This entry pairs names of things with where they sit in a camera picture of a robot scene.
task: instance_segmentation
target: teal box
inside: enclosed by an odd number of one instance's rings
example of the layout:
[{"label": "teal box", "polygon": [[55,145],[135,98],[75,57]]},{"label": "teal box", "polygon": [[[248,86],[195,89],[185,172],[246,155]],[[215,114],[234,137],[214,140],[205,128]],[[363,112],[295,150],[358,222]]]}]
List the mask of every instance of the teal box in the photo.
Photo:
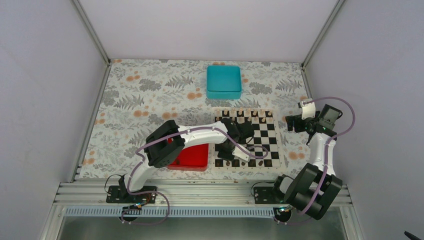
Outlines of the teal box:
[{"label": "teal box", "polygon": [[239,99],[242,95],[240,67],[211,65],[206,71],[206,97],[208,99]]}]

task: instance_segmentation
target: wire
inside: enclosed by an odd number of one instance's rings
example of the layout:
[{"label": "wire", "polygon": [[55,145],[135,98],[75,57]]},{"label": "wire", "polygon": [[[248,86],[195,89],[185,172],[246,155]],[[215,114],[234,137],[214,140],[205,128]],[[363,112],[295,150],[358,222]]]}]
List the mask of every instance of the wire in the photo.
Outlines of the wire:
[{"label": "wire", "polygon": [[336,134],[336,135],[330,137],[327,140],[327,142],[325,142],[325,148],[324,148],[324,171],[322,171],[321,179],[319,180],[318,186],[316,186],[316,189],[313,192],[313,195],[312,195],[309,203],[304,207],[304,209],[299,213],[299,215],[303,215],[303,214],[305,214],[309,210],[309,208],[312,206],[312,204],[314,203],[315,199],[317,198],[317,195],[320,192],[320,189],[321,189],[321,187],[322,187],[322,185],[324,183],[324,179],[326,178],[327,170],[328,170],[327,164],[329,163],[329,144],[330,144],[330,142],[332,140],[334,140],[335,138],[340,137],[340,136],[348,133],[354,127],[354,125],[355,125],[355,119],[356,119],[356,117],[355,117],[354,108],[346,100],[344,100],[344,99],[341,99],[341,98],[335,97],[335,96],[326,96],[326,97],[320,97],[320,98],[314,99],[312,101],[308,101],[307,104],[318,102],[318,101],[321,101],[321,100],[326,100],[326,99],[339,100],[339,101],[342,101],[343,103],[345,103],[349,107],[350,111],[352,112],[352,123],[350,124],[350,127],[347,130],[345,130],[345,131],[343,131],[343,132],[341,132],[339,134]]},{"label": "wire", "polygon": [[253,137],[251,137],[250,140],[246,142],[246,144],[249,144],[252,140],[253,140]]},{"label": "wire", "polygon": [[161,195],[164,199],[165,199],[165,201],[166,201],[166,205],[167,205],[167,210],[166,210],[166,215],[165,215],[165,217],[163,217],[161,220],[159,220],[159,221],[157,221],[157,222],[153,222],[153,223],[146,223],[146,222],[131,222],[131,221],[127,221],[127,220],[124,220],[124,215],[126,214],[126,213],[128,213],[129,211],[133,211],[134,209],[126,209],[126,210],[124,210],[124,211],[122,211],[122,213],[121,213],[121,215],[120,215],[120,220],[121,220],[121,222],[122,223],[127,223],[127,224],[130,224],[130,225],[140,225],[140,226],[155,226],[155,225],[158,225],[158,224],[161,224],[161,223],[163,223],[167,218],[168,218],[168,216],[170,215],[170,208],[171,208],[171,206],[170,206],[170,201],[168,200],[168,198],[163,194],[163,193],[161,193],[161,192],[158,192],[158,191],[141,191],[141,192],[136,192],[136,193],[134,193],[134,192],[131,192],[131,191],[129,191],[129,188],[128,188],[128,186],[129,186],[129,181],[131,180],[131,178],[130,179],[128,179],[128,185],[127,185],[127,187],[126,187],[126,190],[128,191],[128,194],[130,194],[130,195],[142,195],[142,194],[159,194],[159,195]]},{"label": "wire", "polygon": [[230,140],[230,142],[232,142],[237,148],[239,148],[244,154],[248,155],[249,157],[252,157],[252,158],[255,158],[255,159],[264,159],[266,156],[268,156],[268,149],[266,149],[264,146],[254,145],[254,146],[248,147],[247,148],[248,150],[251,150],[253,148],[262,148],[265,151],[265,155],[263,155],[263,156],[253,155],[250,152],[246,151],[245,148],[242,147],[240,144],[238,144],[236,141],[234,141],[234,139],[232,139],[225,131],[223,131],[223,130],[217,128],[217,127],[212,127],[212,126],[194,127],[194,128],[190,128],[188,130],[179,131],[179,132],[176,132],[176,133],[173,133],[173,134],[170,134],[170,135],[161,137],[161,138],[159,138],[157,140],[154,140],[154,141],[151,141],[151,142],[145,144],[144,146],[141,146],[139,149],[137,149],[135,151],[135,154],[138,155],[138,156],[140,156],[140,157],[142,157],[143,158],[142,161],[144,162],[146,160],[146,158],[144,157],[143,154],[140,153],[141,150],[143,150],[145,148],[148,148],[148,147],[150,147],[152,145],[155,145],[157,143],[160,143],[160,142],[162,142],[164,140],[167,140],[167,139],[170,139],[170,138],[179,136],[179,135],[187,134],[189,132],[199,131],[199,130],[212,130],[212,131],[218,131],[218,132],[222,133],[226,138],[228,138]]},{"label": "wire", "polygon": [[340,115],[337,117],[337,119],[341,118],[343,116],[343,112],[340,111]]},{"label": "wire", "polygon": [[105,191],[107,194],[111,194],[110,192],[106,191],[106,184],[108,183],[109,179],[110,179],[112,176],[120,176],[120,177],[122,178],[122,175],[121,175],[121,174],[112,174],[112,175],[110,175],[110,176],[106,179],[106,182],[104,182],[104,191]]},{"label": "wire", "polygon": [[252,194],[252,196],[254,196],[254,194],[253,194],[253,192],[252,192],[253,187],[254,187],[256,184],[262,184],[262,183],[266,183],[266,184],[273,184],[274,182],[273,182],[273,181],[258,181],[258,182],[256,182],[256,183],[255,183],[255,184],[253,184],[253,185],[252,185],[252,187],[250,188],[250,194]]},{"label": "wire", "polygon": [[[165,196],[165,195],[163,195],[161,192],[158,192],[158,191],[142,191],[142,192],[132,192],[131,190],[130,190],[130,183],[131,183],[131,179],[133,178],[133,175],[134,175],[134,173],[136,172],[136,170],[141,166],[141,164],[143,164],[144,162],[145,162],[145,160],[146,160],[146,157],[143,155],[143,154],[141,154],[140,153],[140,151],[142,151],[143,149],[145,149],[145,148],[148,148],[148,147],[150,147],[150,146],[152,146],[152,145],[155,145],[155,144],[157,144],[157,143],[160,143],[160,142],[162,142],[162,141],[165,141],[165,140],[167,140],[167,139],[170,139],[170,138],[173,138],[173,137],[176,137],[176,136],[179,136],[179,135],[183,135],[183,134],[187,134],[187,133],[189,133],[189,132],[194,132],[194,131],[199,131],[199,130],[212,130],[212,131],[218,131],[218,132],[220,132],[220,133],[222,133],[224,136],[226,136],[237,148],[239,148],[243,153],[245,153],[246,155],[248,155],[248,156],[250,156],[250,157],[252,157],[252,158],[256,158],[256,159],[264,159],[267,155],[268,155],[268,150],[264,147],[264,146],[259,146],[259,145],[254,145],[254,146],[250,146],[250,147],[248,147],[247,149],[248,150],[250,150],[250,149],[253,149],[253,148],[262,148],[264,151],[265,151],[265,154],[264,154],[264,156],[255,156],[255,155],[253,155],[253,154],[251,154],[250,152],[248,152],[248,151],[246,151],[242,146],[240,146],[236,141],[234,141],[234,139],[232,139],[225,131],[223,131],[223,130],[221,130],[221,129],[219,129],[219,128],[216,128],[216,127],[211,127],[211,126],[200,126],[200,127],[194,127],[194,128],[190,128],[190,129],[188,129],[188,130],[184,130],[184,131],[180,131],[180,132],[176,132],[176,133],[173,133],[173,134],[170,134],[170,135],[167,135],[167,136],[164,136],[164,137],[161,137],[161,138],[159,138],[159,139],[157,139],[157,140],[154,140],[154,141],[152,141],[152,142],[149,142],[149,143],[147,143],[147,144],[145,144],[145,145],[143,145],[143,146],[141,146],[139,149],[137,149],[136,151],[135,151],[135,154],[136,155],[138,155],[138,156],[140,156],[142,159],[141,159],[141,161],[132,169],[132,172],[131,172],[131,174],[129,175],[129,177],[128,177],[128,182],[127,182],[127,184],[126,184],[126,191],[128,192],[128,194],[129,195],[142,195],[142,194],[148,194],[148,193],[155,193],[155,194],[159,194],[159,195],[161,195],[165,200],[166,200],[166,205],[167,205],[167,211],[166,211],[166,215],[165,215],[165,217],[164,218],[162,218],[160,221],[158,221],[158,222],[154,222],[154,223],[143,223],[143,222],[134,222],[133,224],[134,225],[143,225],[143,226],[153,226],[153,225],[158,225],[158,224],[161,224],[161,223],[163,223],[167,218],[168,218],[168,216],[169,216],[169,214],[170,214],[170,202],[168,201],[168,199],[167,199],[167,197]],[[124,220],[124,214],[125,213],[127,213],[127,212],[129,212],[130,210],[129,209],[127,209],[127,210],[125,210],[125,211],[123,211],[122,212],[122,214],[121,214],[121,221],[122,221],[122,223],[128,223],[128,224],[131,224],[131,222],[130,221],[126,221],[126,220]]]}]

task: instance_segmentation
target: floral tablecloth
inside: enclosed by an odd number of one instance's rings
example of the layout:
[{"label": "floral tablecloth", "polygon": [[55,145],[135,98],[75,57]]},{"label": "floral tablecloth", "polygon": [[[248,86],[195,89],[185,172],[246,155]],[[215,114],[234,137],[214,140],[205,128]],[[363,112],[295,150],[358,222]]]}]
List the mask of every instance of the floral tablecloth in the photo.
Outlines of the floral tablecloth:
[{"label": "floral tablecloth", "polygon": [[[242,73],[238,100],[206,98],[209,65],[236,65]],[[213,122],[212,107],[267,108],[278,116],[286,172],[204,172],[160,168],[152,179],[273,180],[296,176],[309,158],[307,135],[287,131],[284,116],[300,114],[307,97],[298,63],[115,59],[85,154],[80,178],[125,174],[140,161],[135,150],[164,121],[195,126]]]}]

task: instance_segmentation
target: chessboard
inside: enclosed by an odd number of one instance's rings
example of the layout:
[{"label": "chessboard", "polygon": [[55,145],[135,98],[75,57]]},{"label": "chessboard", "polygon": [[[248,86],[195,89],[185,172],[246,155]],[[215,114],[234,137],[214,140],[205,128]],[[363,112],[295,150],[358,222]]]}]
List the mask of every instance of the chessboard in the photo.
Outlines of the chessboard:
[{"label": "chessboard", "polygon": [[[223,118],[231,118],[234,122],[251,122],[254,136],[246,140],[247,143],[240,144],[245,148],[251,146],[263,146],[268,150],[268,155],[263,159],[250,158],[249,162],[239,159],[227,161],[218,158],[218,152],[214,144],[210,144],[210,156],[212,168],[216,171],[239,171],[239,172],[283,172],[286,166],[283,161],[283,149],[276,114],[272,109],[261,108],[225,108],[214,107],[213,120],[220,121]],[[262,157],[265,151],[256,147],[250,152],[255,156]]]}]

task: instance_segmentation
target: white wall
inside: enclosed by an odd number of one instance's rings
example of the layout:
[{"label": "white wall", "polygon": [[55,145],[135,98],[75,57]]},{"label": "white wall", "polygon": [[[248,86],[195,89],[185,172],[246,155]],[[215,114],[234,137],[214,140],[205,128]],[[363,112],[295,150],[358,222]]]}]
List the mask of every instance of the white wall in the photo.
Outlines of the white wall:
[{"label": "white wall", "polygon": [[303,62],[337,0],[80,0],[111,58]]},{"label": "white wall", "polygon": [[105,65],[71,1],[0,3],[0,239],[38,239]]},{"label": "white wall", "polygon": [[314,97],[356,111],[334,164],[368,240],[424,239],[423,13],[421,0],[348,0],[307,66]]}]

